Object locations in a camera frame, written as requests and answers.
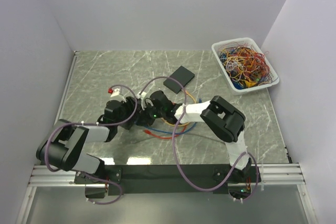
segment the white plastic basket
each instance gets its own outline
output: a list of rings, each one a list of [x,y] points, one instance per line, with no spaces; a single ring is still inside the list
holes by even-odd
[[[260,50],[260,48],[257,46],[257,44],[255,43],[255,41],[252,40],[251,38],[239,38],[239,39],[225,40],[225,41],[221,41],[221,42],[218,42],[218,43],[214,43],[211,46],[212,51],[215,54],[215,58],[216,58],[219,66],[220,66],[220,69],[223,72],[225,80],[227,81],[227,83],[229,84],[229,86],[232,89],[233,95],[246,94],[248,92],[252,92],[252,91],[257,91],[257,90],[260,90],[260,89],[268,88],[268,87],[271,87],[271,86],[279,83],[279,77],[278,77],[277,73],[275,73],[273,67],[271,66],[271,64],[268,62],[268,60],[265,57],[266,64],[269,66],[270,76],[272,78],[272,82],[269,83],[269,84],[263,84],[263,85],[260,85],[260,86],[256,86],[256,87],[252,87],[252,88],[247,88],[247,89],[236,89],[235,86],[232,84],[232,81],[231,81],[229,75],[225,71],[224,66],[223,66],[222,62],[220,61],[217,52],[218,52],[219,49],[224,49],[224,48],[229,48],[229,47],[235,47],[235,46],[237,46],[237,44],[240,45],[240,46],[244,45],[244,46],[249,47],[252,50],[254,50],[254,51],[259,52],[259,53],[262,54],[262,51]]]

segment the glass panel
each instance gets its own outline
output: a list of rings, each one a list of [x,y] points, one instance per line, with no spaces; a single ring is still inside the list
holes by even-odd
[[[40,187],[28,217],[31,224],[306,224],[297,186],[265,186],[244,204],[212,193],[132,194],[98,206],[82,187]]]

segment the tangled wires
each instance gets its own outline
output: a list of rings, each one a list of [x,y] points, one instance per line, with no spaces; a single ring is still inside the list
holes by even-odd
[[[236,89],[271,83],[265,56],[246,46],[220,49],[219,59]]]

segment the colorful wires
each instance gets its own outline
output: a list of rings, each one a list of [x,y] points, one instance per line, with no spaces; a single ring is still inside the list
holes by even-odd
[[[196,99],[195,99],[190,93],[188,93],[188,94],[190,95],[190,97],[191,97],[194,101],[196,101]],[[183,127],[183,129],[182,129],[180,132],[176,133],[175,136],[178,137],[178,136],[180,136],[180,135],[183,135],[183,134],[188,133],[188,132],[191,131],[194,127],[196,127],[196,124],[197,124],[197,123],[195,122],[195,123],[194,123],[189,129],[187,129],[187,130],[185,130],[186,127],[187,127],[187,125],[185,124],[184,127]],[[157,129],[152,128],[152,127],[149,127],[149,126],[144,126],[144,128],[146,128],[146,130],[144,130],[143,132],[146,133],[146,134],[148,134],[148,135],[150,135],[150,136],[153,136],[153,137],[156,137],[156,138],[159,138],[159,139],[163,139],[163,140],[170,140],[170,139],[172,139],[171,136],[170,136],[170,137],[162,137],[162,136],[158,136],[158,135],[152,133],[151,131],[156,131],[156,132],[160,132],[160,133],[164,133],[164,134],[173,134],[173,132],[169,132],[169,131],[161,131],[161,130],[157,130]]]
[[[237,89],[247,89],[272,82],[265,55],[248,46],[222,48],[219,59]]]

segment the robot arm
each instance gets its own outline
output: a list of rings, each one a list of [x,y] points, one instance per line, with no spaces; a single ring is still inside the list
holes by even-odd
[[[183,113],[180,106],[175,113],[179,119]],[[216,136],[224,141],[229,154],[230,165],[238,159],[241,153],[247,152],[244,140],[245,116],[230,103],[220,96],[212,100],[190,104],[186,106],[186,113],[180,123],[205,122]],[[249,158],[244,156],[236,165],[236,169],[243,170],[249,163]]]
[[[126,123],[120,125],[129,130],[134,124],[150,126],[157,118],[164,118],[175,124],[183,113],[182,104],[171,102],[162,91],[155,91],[146,98],[145,95],[134,100],[133,97],[124,97],[120,90],[111,95],[104,114],[98,118],[99,124],[121,122],[128,118],[134,110],[135,103],[138,109],[135,115]],[[233,165],[238,156],[246,152],[244,141],[245,116],[220,96],[212,100],[190,104],[186,106],[186,113],[181,123],[205,122],[216,136],[225,142],[229,153],[230,165]],[[48,136],[62,124],[69,123],[59,120],[51,129]],[[109,142],[117,133],[117,126],[82,126],[73,125],[64,127],[51,142],[49,148],[49,162],[62,170],[80,170],[105,178],[104,161],[82,152],[84,142]],[[44,161],[45,146],[48,137],[40,144],[36,157]],[[244,156],[236,165],[239,171],[249,169],[250,161]]]

